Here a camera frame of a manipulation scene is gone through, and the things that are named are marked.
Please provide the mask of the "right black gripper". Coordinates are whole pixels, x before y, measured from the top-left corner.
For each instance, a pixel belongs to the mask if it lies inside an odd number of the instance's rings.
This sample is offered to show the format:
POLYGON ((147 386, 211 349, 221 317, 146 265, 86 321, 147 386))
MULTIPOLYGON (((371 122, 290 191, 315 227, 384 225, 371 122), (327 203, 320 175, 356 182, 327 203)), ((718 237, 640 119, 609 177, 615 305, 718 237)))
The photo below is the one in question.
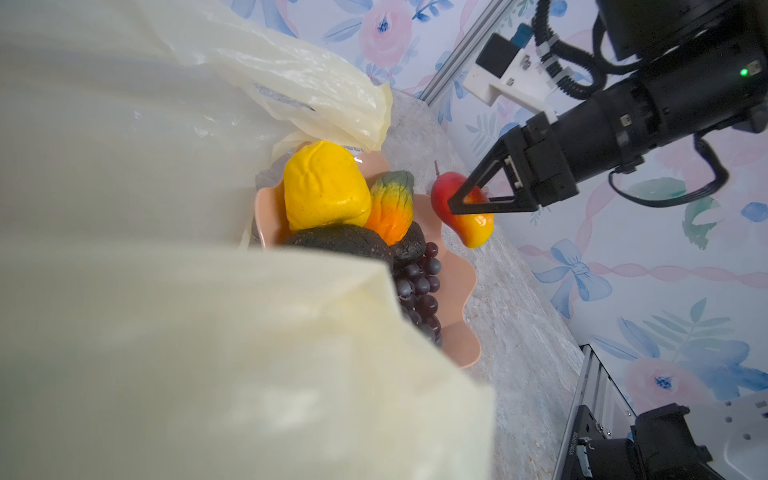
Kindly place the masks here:
POLYGON ((571 198, 578 183, 605 173, 629 174, 651 150, 692 137, 712 180, 667 200, 625 199, 646 207, 692 203, 720 190, 729 172, 706 141, 733 127, 767 125, 767 51, 757 41, 690 42, 603 90, 550 124, 541 115, 488 151, 449 198, 454 215, 530 213, 571 198), (491 197, 501 176, 514 197, 491 197))

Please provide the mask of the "pink wavy fruit plate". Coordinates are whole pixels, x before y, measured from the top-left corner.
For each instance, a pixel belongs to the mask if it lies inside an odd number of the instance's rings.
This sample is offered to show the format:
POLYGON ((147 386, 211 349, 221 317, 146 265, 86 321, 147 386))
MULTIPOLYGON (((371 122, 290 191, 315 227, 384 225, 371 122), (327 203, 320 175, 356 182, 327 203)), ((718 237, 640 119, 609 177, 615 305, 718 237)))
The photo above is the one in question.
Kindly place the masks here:
MULTIPOLYGON (((398 171, 392 169, 387 160, 380 154, 351 154, 355 157, 369 190, 384 174, 398 171)), ((402 309, 395 286, 395 269, 390 269, 385 263, 335 252, 282 245, 285 239, 296 233, 290 230, 286 217, 283 175, 284 169, 276 185, 260 189, 255 197, 254 224, 261 246, 266 249, 282 249, 293 253, 318 254, 323 257, 360 260, 375 264, 391 275, 392 278, 387 282, 385 292, 394 297, 398 308, 402 309)), ((440 349, 457 366, 468 367, 476 363, 481 355, 479 340, 470 330, 464 313, 470 296, 475 290, 477 274, 469 261, 450 251, 444 244, 442 240, 444 216, 438 209, 437 200, 435 195, 427 196, 417 193, 414 179, 413 221, 418 222, 421 226, 426 242, 437 244, 439 247, 437 258, 442 264, 442 270, 439 274, 441 287, 435 294, 439 301, 437 315, 442 324, 443 344, 440 349)))

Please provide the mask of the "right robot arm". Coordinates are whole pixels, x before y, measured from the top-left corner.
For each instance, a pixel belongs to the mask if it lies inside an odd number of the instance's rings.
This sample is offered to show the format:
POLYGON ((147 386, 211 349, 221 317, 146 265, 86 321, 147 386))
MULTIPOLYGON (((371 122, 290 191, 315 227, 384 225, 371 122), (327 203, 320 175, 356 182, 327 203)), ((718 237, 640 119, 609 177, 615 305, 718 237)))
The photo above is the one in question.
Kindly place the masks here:
POLYGON ((767 126, 766 3, 601 1, 590 51, 555 34, 550 10, 541 1, 513 36, 491 35, 469 71, 467 91, 485 104, 506 97, 531 118, 495 142, 449 210, 534 212, 600 174, 630 174, 685 137, 713 178, 662 206, 720 190, 729 173, 707 134, 767 126))

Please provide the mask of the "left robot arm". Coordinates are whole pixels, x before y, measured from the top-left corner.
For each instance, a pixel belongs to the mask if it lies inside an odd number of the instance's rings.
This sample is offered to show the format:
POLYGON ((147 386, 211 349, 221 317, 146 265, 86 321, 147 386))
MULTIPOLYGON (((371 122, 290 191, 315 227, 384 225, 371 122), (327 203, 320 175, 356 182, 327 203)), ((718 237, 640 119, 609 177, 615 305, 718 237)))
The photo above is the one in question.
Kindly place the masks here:
POLYGON ((767 392, 636 417, 623 437, 586 405, 572 415, 555 479, 765 479, 767 392))

